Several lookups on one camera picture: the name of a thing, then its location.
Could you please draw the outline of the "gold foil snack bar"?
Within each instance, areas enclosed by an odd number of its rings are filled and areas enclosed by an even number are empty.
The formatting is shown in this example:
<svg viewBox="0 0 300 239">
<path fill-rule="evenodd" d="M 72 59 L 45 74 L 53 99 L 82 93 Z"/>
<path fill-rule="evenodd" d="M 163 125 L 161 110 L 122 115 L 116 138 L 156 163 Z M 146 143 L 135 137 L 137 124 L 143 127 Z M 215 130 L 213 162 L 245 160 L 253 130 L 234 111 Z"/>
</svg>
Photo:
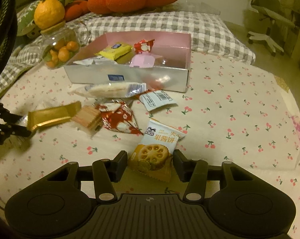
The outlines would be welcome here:
<svg viewBox="0 0 300 239">
<path fill-rule="evenodd" d="M 51 127 L 70 121 L 81 110 L 81 102 L 50 107 L 28 113 L 27 129 L 31 132 L 39 128 Z"/>
</svg>

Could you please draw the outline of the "grey checkered quilt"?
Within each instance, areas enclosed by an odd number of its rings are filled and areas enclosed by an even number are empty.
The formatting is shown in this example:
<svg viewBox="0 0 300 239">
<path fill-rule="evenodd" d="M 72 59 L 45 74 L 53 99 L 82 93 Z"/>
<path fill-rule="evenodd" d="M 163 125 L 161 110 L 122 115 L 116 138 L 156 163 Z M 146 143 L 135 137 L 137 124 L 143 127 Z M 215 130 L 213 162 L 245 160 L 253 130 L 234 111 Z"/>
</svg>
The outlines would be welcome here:
<svg viewBox="0 0 300 239">
<path fill-rule="evenodd" d="M 164 31 L 191 35 L 193 51 L 227 57 L 238 62 L 254 64 L 255 53 L 241 43 L 219 15 L 202 12 L 153 12 L 128 16 L 101 16 L 89 13 L 66 23 L 81 38 L 93 42 L 108 32 Z M 40 63 L 36 48 L 42 37 L 24 46 L 17 56 L 11 56 L 0 75 L 0 98 L 24 72 Z"/>
</svg>

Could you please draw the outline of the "yellow snack packet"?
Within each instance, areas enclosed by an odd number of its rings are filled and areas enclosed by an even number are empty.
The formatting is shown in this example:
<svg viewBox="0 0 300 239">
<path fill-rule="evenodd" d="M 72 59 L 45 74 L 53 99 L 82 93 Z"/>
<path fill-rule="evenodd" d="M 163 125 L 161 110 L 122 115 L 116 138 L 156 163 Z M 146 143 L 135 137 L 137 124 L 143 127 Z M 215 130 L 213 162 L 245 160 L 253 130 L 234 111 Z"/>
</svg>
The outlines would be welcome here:
<svg viewBox="0 0 300 239">
<path fill-rule="evenodd" d="M 132 50 L 132 46 L 126 43 L 117 42 L 109 45 L 103 50 L 95 53 L 96 56 L 102 56 L 112 61 L 116 61 L 121 56 L 128 54 Z"/>
</svg>

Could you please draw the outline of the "pink wafer snack packet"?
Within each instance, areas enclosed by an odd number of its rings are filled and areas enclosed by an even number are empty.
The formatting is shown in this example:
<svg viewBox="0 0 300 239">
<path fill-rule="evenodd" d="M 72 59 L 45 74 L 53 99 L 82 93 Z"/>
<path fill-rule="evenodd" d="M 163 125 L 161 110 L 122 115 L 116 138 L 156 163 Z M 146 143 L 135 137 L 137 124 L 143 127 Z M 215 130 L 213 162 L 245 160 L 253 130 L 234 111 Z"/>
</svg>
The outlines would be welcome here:
<svg viewBox="0 0 300 239">
<path fill-rule="evenodd" d="M 152 68 L 160 65 L 164 58 L 160 55 L 155 55 L 149 52 L 136 54 L 130 61 L 131 68 Z"/>
</svg>

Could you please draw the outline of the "pink silver cardboard box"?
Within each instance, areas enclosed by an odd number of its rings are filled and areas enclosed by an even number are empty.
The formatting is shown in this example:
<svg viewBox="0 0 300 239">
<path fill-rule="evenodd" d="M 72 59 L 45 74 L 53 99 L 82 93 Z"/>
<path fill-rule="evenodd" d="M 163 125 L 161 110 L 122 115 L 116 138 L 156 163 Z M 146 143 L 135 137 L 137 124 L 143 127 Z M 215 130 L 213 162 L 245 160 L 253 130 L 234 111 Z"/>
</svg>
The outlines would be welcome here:
<svg viewBox="0 0 300 239">
<path fill-rule="evenodd" d="M 82 48 L 64 67 L 73 84 L 146 83 L 186 92 L 191 35 L 160 31 L 109 32 Z"/>
</svg>

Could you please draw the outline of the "cherry print tablecloth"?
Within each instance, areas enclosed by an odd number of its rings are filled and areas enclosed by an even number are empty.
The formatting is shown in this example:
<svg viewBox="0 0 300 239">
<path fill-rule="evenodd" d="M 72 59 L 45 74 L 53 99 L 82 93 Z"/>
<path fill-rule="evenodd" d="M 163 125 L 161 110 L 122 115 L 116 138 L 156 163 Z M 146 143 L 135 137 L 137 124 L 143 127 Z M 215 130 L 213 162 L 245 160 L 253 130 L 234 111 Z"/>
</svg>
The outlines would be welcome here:
<svg viewBox="0 0 300 239">
<path fill-rule="evenodd" d="M 289 230 L 300 238 L 300 111 L 274 76 L 251 65 L 194 53 L 186 93 L 170 94 L 173 106 L 132 110 L 140 129 L 151 118 L 182 132 L 177 149 L 218 166 L 232 161 L 288 194 L 296 205 Z M 132 153 L 141 136 L 101 129 L 89 135 L 68 122 L 38 131 L 18 145 L 0 146 L 0 217 L 8 199 L 63 164 L 82 166 Z"/>
</svg>

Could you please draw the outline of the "green patterned pillow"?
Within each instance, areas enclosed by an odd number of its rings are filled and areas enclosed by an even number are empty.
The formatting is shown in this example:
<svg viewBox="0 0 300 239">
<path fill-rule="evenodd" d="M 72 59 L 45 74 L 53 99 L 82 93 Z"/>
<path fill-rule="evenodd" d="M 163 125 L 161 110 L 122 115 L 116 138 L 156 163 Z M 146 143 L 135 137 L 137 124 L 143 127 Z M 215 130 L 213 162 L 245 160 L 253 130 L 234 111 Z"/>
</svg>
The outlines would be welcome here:
<svg viewBox="0 0 300 239">
<path fill-rule="evenodd" d="M 34 22 L 34 11 L 40 1 L 42 0 L 36 0 L 34 2 L 29 3 L 17 13 L 17 24 L 18 24 L 17 36 L 28 35 L 35 28 L 38 28 Z M 65 7 L 73 0 L 59 0 L 59 1 Z"/>
</svg>

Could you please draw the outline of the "red snack packet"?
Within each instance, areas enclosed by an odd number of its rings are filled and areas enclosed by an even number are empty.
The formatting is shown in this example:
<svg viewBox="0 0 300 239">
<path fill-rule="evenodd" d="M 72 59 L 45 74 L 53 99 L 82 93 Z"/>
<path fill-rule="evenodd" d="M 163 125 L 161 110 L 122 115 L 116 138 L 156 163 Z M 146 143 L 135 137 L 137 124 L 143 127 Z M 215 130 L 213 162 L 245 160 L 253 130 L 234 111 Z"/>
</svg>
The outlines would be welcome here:
<svg viewBox="0 0 300 239">
<path fill-rule="evenodd" d="M 145 40 L 142 39 L 141 41 L 134 44 L 134 51 L 136 54 L 151 52 L 155 39 Z"/>
</svg>

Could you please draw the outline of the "red white candy packet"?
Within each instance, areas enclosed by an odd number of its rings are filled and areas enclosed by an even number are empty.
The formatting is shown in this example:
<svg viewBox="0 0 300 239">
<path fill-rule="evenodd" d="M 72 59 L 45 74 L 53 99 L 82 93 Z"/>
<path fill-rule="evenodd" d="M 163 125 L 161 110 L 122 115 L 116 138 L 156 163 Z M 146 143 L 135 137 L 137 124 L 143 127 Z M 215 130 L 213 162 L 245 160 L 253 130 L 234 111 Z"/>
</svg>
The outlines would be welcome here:
<svg viewBox="0 0 300 239">
<path fill-rule="evenodd" d="M 107 130 L 143 135 L 136 123 L 133 111 L 125 101 L 95 103 L 94 106 L 101 112 L 102 121 Z"/>
</svg>

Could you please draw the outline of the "white office chair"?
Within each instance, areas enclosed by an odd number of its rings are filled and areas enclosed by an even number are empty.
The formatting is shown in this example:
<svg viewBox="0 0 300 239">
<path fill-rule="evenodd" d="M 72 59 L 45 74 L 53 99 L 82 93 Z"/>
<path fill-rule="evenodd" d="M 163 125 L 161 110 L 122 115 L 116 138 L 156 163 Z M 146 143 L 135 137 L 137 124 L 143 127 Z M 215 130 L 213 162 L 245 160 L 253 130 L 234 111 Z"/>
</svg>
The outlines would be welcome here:
<svg viewBox="0 0 300 239">
<path fill-rule="evenodd" d="M 282 25 L 293 29 L 295 28 L 295 24 L 279 14 L 281 9 L 279 0 L 249 0 L 249 6 L 251 11 L 255 11 L 263 17 L 260 21 L 268 18 L 269 26 L 267 27 L 266 33 L 248 32 L 248 43 L 253 44 L 254 42 L 263 42 L 268 47 L 272 56 L 275 56 L 277 52 L 284 55 L 284 49 L 271 38 L 272 27 L 275 22 L 279 22 Z"/>
</svg>

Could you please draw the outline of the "small red pumpkin cushion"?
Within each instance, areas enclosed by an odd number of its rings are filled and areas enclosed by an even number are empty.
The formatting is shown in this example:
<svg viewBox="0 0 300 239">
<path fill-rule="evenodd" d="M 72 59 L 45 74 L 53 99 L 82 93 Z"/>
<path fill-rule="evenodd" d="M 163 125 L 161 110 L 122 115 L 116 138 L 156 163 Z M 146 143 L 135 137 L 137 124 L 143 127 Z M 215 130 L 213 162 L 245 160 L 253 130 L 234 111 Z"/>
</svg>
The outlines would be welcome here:
<svg viewBox="0 0 300 239">
<path fill-rule="evenodd" d="M 86 0 L 76 0 L 65 6 L 65 17 L 66 22 L 77 19 L 85 14 L 89 13 Z"/>
</svg>

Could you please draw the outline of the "jam biscuit packet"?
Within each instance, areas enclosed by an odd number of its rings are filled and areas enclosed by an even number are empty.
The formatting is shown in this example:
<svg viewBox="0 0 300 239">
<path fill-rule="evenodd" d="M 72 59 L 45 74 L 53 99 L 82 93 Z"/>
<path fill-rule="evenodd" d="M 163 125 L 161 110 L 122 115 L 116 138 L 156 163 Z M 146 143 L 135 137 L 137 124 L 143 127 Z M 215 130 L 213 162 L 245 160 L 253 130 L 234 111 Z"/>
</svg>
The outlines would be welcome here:
<svg viewBox="0 0 300 239">
<path fill-rule="evenodd" d="M 177 128 L 150 119 L 143 138 L 129 156 L 129 168 L 151 178 L 169 182 L 174 150 L 178 141 L 185 136 Z"/>
</svg>

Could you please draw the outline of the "clear blue cracker packet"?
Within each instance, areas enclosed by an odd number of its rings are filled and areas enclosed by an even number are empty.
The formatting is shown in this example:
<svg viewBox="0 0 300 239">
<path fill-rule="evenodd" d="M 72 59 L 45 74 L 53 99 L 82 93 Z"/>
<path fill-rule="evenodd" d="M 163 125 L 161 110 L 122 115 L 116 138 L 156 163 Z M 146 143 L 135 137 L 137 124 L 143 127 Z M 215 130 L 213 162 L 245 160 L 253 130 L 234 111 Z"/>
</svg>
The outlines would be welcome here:
<svg viewBox="0 0 300 239">
<path fill-rule="evenodd" d="M 86 98 L 130 98 L 147 91 L 146 83 L 113 82 L 79 87 L 72 93 Z"/>
</svg>

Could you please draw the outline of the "white monkey biscuit packet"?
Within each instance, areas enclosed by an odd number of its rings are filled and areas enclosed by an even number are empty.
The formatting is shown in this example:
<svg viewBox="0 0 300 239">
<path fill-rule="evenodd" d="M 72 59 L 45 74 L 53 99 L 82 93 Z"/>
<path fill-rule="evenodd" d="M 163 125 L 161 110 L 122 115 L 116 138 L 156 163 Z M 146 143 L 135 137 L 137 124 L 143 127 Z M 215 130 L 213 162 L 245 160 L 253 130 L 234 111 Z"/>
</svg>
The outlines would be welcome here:
<svg viewBox="0 0 300 239">
<path fill-rule="evenodd" d="M 110 60 L 108 58 L 105 58 L 103 56 L 95 56 L 95 57 L 86 58 L 86 59 L 82 59 L 82 60 L 78 60 L 78 61 L 73 61 L 72 64 L 83 65 L 83 66 L 102 65 L 102 64 L 115 65 L 115 64 L 117 64 L 117 62 Z"/>
</svg>

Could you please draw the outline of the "white barcode snack packet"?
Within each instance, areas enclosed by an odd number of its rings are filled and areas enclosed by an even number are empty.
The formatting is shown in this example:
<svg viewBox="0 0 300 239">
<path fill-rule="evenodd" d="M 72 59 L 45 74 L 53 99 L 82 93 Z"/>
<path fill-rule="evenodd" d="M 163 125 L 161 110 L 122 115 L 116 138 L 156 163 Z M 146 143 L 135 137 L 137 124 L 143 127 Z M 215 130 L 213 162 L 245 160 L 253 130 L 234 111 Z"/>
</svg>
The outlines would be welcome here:
<svg viewBox="0 0 300 239">
<path fill-rule="evenodd" d="M 162 90 L 144 93 L 139 96 L 139 101 L 143 103 L 146 110 L 149 112 L 159 109 L 163 106 L 176 104 L 176 101 Z"/>
</svg>

